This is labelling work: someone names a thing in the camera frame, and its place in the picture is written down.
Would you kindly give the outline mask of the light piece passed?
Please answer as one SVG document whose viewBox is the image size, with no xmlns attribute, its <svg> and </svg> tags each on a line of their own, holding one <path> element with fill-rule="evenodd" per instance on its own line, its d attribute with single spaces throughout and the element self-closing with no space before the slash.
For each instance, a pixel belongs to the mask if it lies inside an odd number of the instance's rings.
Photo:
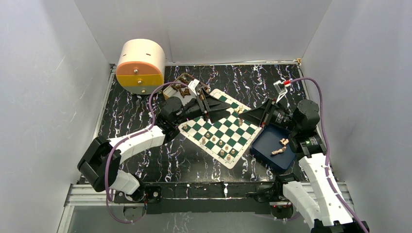
<svg viewBox="0 0 412 233">
<path fill-rule="evenodd" d="M 238 115 L 241 114 L 243 111 L 244 111 L 244 108 L 243 108 L 242 106 L 238 106 L 238 107 L 235 109 L 235 112 L 236 112 Z"/>
</svg>

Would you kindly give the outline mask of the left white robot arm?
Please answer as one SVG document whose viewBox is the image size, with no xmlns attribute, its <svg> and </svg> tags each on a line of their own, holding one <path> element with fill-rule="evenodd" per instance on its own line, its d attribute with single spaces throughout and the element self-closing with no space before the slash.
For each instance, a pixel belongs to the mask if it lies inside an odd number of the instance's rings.
<svg viewBox="0 0 412 233">
<path fill-rule="evenodd" d="M 180 134 L 178 127 L 181 124 L 198 117 L 215 123 L 230 115 L 230 107 L 229 103 L 204 91 L 186 104 L 178 97 L 170 97 L 156 115 L 153 125 L 122 137 L 94 138 L 77 168 L 96 192 L 112 189 L 122 192 L 133 202 L 139 202 L 145 196 L 143 181 L 122 171 L 120 165 L 144 150 L 171 142 Z"/>
</svg>

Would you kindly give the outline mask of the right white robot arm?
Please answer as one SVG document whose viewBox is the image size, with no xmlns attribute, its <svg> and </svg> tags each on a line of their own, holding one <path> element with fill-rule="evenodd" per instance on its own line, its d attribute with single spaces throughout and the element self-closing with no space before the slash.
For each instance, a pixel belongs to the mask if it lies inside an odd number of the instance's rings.
<svg viewBox="0 0 412 233">
<path fill-rule="evenodd" d="M 311 100 L 300 101 L 289 112 L 279 102 L 268 99 L 239 117 L 257 126 L 276 126 L 288 132 L 289 146 L 306 173 L 314 196 L 305 191 L 294 175 L 276 179 L 274 196 L 292 202 L 312 233 L 368 233 L 367 223 L 355 215 L 337 188 L 325 141 L 316 130 L 321 120 L 319 111 L 318 104 Z"/>
</svg>

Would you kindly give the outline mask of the green white chess board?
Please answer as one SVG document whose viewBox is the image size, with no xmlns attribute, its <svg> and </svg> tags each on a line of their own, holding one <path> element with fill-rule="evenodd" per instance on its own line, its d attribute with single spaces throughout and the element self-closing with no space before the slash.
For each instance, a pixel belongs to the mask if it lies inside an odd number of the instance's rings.
<svg viewBox="0 0 412 233">
<path fill-rule="evenodd" d="M 243 112 L 245 112 L 251 108 L 231 96 L 229 96 L 227 102 L 231 103 L 234 107 L 234 112 L 228 118 L 221 119 L 212 124 L 209 121 L 204 121 L 201 117 L 197 117 L 194 120 L 182 123 L 179 126 L 179 130 L 183 136 L 192 141 L 215 160 L 222 163 L 226 168 L 232 169 L 242 155 L 248 150 L 262 128 L 246 120 L 243 120 L 242 124 L 240 124 L 239 115 L 235 112 L 235 109 L 238 106 L 242 106 L 244 108 Z M 188 125 L 187 130 L 183 129 L 185 124 Z M 210 138 L 206 138 L 206 133 L 210 134 Z M 212 141 L 212 136 L 216 136 L 215 142 Z M 202 137 L 206 138 L 205 144 L 202 144 Z M 225 145 L 229 146 L 229 150 L 224 149 Z M 232 149 L 236 151 L 235 154 L 231 154 Z M 220 156 L 221 150 L 225 151 L 224 156 Z M 230 161 L 225 160 L 228 154 L 231 155 Z"/>
</svg>

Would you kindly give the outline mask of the pile of dark chess pieces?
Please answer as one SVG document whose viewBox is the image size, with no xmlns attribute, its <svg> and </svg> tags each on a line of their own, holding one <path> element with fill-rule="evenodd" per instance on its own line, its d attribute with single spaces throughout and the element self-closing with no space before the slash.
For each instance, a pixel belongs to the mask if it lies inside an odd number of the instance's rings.
<svg viewBox="0 0 412 233">
<path fill-rule="evenodd" d="M 182 76 L 176 79 L 177 82 L 184 84 L 189 84 L 192 80 L 194 80 L 192 76 Z M 190 95 L 189 89 L 182 84 L 172 84 L 172 89 L 180 93 L 183 98 Z"/>
</svg>

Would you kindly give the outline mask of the pile of light chess pieces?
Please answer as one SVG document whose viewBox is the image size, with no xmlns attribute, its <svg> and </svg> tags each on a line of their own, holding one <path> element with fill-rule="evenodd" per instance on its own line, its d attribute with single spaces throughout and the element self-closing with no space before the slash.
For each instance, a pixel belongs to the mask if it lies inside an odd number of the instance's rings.
<svg viewBox="0 0 412 233">
<path fill-rule="evenodd" d="M 278 149 L 272 151 L 272 152 L 271 152 L 271 156 L 275 156 L 275 155 L 284 153 L 284 152 L 286 151 L 286 149 L 287 149 L 288 143 L 289 143 L 289 140 L 288 140 L 288 139 L 282 138 L 282 139 L 279 141 L 280 147 L 279 147 Z"/>
</svg>

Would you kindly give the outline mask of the dark blue tray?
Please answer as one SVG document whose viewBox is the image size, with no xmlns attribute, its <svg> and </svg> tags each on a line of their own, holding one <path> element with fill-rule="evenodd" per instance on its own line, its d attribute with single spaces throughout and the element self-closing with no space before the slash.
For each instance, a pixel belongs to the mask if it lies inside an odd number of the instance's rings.
<svg viewBox="0 0 412 233">
<path fill-rule="evenodd" d="M 285 173 L 296 159 L 288 145 L 284 153 L 271 156 L 271 152 L 280 147 L 282 138 L 288 138 L 287 132 L 271 124 L 259 133 L 249 149 L 253 156 L 280 174 Z"/>
</svg>

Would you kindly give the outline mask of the tan square tin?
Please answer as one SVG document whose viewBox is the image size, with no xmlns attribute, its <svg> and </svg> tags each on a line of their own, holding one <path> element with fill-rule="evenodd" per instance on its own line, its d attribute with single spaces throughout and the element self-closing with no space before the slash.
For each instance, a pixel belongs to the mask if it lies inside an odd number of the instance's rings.
<svg viewBox="0 0 412 233">
<path fill-rule="evenodd" d="M 181 74 L 174 80 L 174 82 L 176 82 L 177 84 L 172 83 L 163 90 L 164 100 L 167 100 L 171 97 L 178 97 L 181 100 L 183 106 L 185 106 L 191 100 L 195 100 L 196 97 L 190 94 L 189 88 L 183 85 L 189 85 L 189 83 L 195 79 L 195 77 L 187 73 Z"/>
</svg>

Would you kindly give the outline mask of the cream round drawer box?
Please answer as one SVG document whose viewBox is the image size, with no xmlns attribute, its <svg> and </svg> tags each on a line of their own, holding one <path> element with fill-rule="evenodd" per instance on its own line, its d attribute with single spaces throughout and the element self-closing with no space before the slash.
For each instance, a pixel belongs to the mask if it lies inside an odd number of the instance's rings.
<svg viewBox="0 0 412 233">
<path fill-rule="evenodd" d="M 165 62 L 165 53 L 156 42 L 129 40 L 122 47 L 116 79 L 132 94 L 149 95 L 164 83 Z"/>
</svg>

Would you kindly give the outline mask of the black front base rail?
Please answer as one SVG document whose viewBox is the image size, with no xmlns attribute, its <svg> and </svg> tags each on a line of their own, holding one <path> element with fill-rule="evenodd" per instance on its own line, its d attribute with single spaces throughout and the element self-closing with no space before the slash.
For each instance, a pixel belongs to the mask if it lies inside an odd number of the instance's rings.
<svg viewBox="0 0 412 233">
<path fill-rule="evenodd" d="M 150 215 L 193 212 L 253 212 L 269 214 L 281 201 L 274 182 L 146 183 L 145 197 L 133 201 L 123 192 L 114 202 L 125 206 L 147 204 Z"/>
</svg>

